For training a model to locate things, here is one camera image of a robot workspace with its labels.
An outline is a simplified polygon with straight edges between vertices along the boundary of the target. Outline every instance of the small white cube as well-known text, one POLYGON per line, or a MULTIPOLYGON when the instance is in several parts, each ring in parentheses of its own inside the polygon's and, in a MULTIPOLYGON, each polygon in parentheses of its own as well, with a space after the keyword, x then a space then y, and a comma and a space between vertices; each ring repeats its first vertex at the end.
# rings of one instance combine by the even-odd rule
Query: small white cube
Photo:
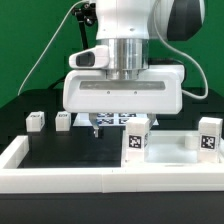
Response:
POLYGON ((58 112, 55 118, 56 131, 69 131, 71 126, 71 114, 67 111, 58 112))
POLYGON ((200 150, 217 151, 219 150, 220 136, 200 134, 200 150))
POLYGON ((149 119, 132 117, 126 122, 126 133, 142 136, 149 132, 149 119))
POLYGON ((32 112, 26 118, 27 132, 40 132, 45 124, 44 112, 32 112))
POLYGON ((199 121, 200 134, 220 135, 222 134, 223 120, 219 118, 203 117, 199 121))

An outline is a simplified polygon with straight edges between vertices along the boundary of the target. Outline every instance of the white cable sleeve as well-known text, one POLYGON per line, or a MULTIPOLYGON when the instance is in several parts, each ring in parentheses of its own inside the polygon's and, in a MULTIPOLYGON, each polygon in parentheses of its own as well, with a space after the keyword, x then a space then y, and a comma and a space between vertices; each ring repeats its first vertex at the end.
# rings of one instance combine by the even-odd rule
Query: white cable sleeve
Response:
POLYGON ((48 45, 46 46, 46 48, 44 49, 43 53, 40 55, 39 59, 37 60, 37 62, 34 64, 33 68, 29 71, 28 75, 26 76, 26 78, 24 79, 22 85, 19 88, 18 91, 18 96, 20 95, 24 85, 26 84, 27 80, 30 78, 30 76, 32 75, 33 71, 35 70, 35 68, 37 67, 37 65, 40 63, 41 59, 43 58, 43 56, 45 55, 45 53, 47 52, 47 50, 49 49, 50 45, 52 44, 52 42, 54 41, 54 39, 56 38, 57 34, 59 33, 59 31, 61 30, 62 26, 64 25, 65 21, 67 20, 68 16, 70 15, 71 10, 76 7, 78 4, 81 3, 85 3, 85 2, 89 2, 87 0, 85 1, 79 1, 77 3, 75 3, 67 12, 66 16, 64 17, 64 19, 62 20, 60 26, 58 27, 58 29, 56 30, 55 34, 53 35, 53 37, 51 38, 50 42, 48 43, 48 45))
POLYGON ((203 69, 201 68, 201 66, 198 64, 197 61, 195 61, 191 56, 189 56, 188 54, 182 52, 182 51, 179 51, 177 50, 176 48, 170 46, 164 39, 163 37, 161 36, 160 32, 159 32, 159 29, 158 29, 158 26, 157 26, 157 22, 156 22, 156 17, 157 17, 157 8, 158 8, 158 4, 161 2, 161 0, 157 0, 155 2, 155 5, 154 5, 154 10, 153 10, 153 23, 154 23, 154 27, 155 27, 155 30, 156 30, 156 34, 158 35, 159 37, 159 40, 160 42, 166 47, 168 48, 169 50, 173 51, 174 53, 176 54, 179 54, 185 58, 187 58, 192 64, 195 65, 195 67, 198 69, 198 71, 200 72, 200 75, 203 79, 203 82, 204 82, 204 86, 205 86, 205 93, 203 96, 198 96, 198 95, 195 95, 193 93, 190 93, 190 92, 187 92, 186 90, 182 90, 183 94, 187 95, 187 96, 190 96, 194 99, 198 99, 198 100, 203 100, 205 99, 207 96, 208 96, 208 82, 207 82, 207 79, 206 79, 206 76, 205 76, 205 73, 203 71, 203 69))

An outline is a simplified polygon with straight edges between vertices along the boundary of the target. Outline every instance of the white block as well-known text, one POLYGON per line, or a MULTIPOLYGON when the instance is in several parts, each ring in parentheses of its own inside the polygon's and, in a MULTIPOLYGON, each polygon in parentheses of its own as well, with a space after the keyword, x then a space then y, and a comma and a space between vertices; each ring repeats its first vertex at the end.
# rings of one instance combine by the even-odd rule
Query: white block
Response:
POLYGON ((145 160, 145 150, 131 150, 126 151, 126 160, 135 162, 144 162, 145 160))
POLYGON ((204 135, 200 134, 200 150, 218 151, 220 145, 219 135, 204 135))
POLYGON ((199 149, 200 136, 193 133, 185 135, 185 148, 191 150, 199 149))
POLYGON ((220 135, 222 134, 223 120, 219 118, 203 117, 199 122, 200 134, 220 135))
POLYGON ((55 118, 56 131, 69 131, 71 127, 71 114, 67 111, 58 112, 55 118))
POLYGON ((40 132, 44 124, 44 112, 32 112, 26 119, 26 130, 27 132, 40 132))
POLYGON ((29 151, 27 136, 17 136, 0 156, 0 169, 16 169, 29 151))
POLYGON ((126 122, 126 161, 144 162, 148 146, 149 119, 130 118, 126 122))
POLYGON ((219 163, 219 153, 218 151, 199 150, 198 162, 199 163, 219 163))
POLYGON ((148 118, 130 118, 126 122, 126 133, 138 136, 143 136, 149 132, 149 119, 148 118))

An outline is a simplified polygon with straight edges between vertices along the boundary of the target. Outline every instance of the green wall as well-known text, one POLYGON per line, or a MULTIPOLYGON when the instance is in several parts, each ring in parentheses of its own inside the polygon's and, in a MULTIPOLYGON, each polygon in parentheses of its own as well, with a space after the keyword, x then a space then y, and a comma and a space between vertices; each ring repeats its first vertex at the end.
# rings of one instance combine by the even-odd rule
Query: green wall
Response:
MULTIPOLYGON (((74 0, 0 0, 0 107, 13 99, 33 64, 51 39, 74 0)), ((206 0, 206 20, 188 42, 171 43, 192 55, 204 68, 209 87, 224 96, 224 1, 206 0)), ((96 27, 88 29, 91 46, 96 27)), ((70 68, 68 57, 82 49, 78 24, 69 17, 24 90, 47 88, 70 68)), ((158 41, 150 43, 152 57, 176 57, 158 41)), ((197 70, 186 60, 184 86, 203 86, 197 70)))

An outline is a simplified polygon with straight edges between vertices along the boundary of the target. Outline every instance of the black cable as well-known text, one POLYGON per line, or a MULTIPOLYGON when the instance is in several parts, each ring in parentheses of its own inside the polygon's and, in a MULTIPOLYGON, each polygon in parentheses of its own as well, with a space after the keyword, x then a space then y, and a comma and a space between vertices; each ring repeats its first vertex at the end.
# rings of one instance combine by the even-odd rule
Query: black cable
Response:
POLYGON ((184 66, 182 61, 173 58, 149 58, 148 60, 149 65, 175 65, 180 64, 184 66))
POLYGON ((85 25, 91 27, 97 21, 95 7, 96 7, 95 4, 85 3, 82 5, 81 8, 74 8, 72 10, 72 15, 76 17, 79 23, 79 30, 81 33, 83 50, 89 48, 85 25))
POLYGON ((59 83, 62 83, 65 81, 66 76, 61 77, 60 79, 58 79, 56 82, 52 83, 48 89, 54 89, 59 83))

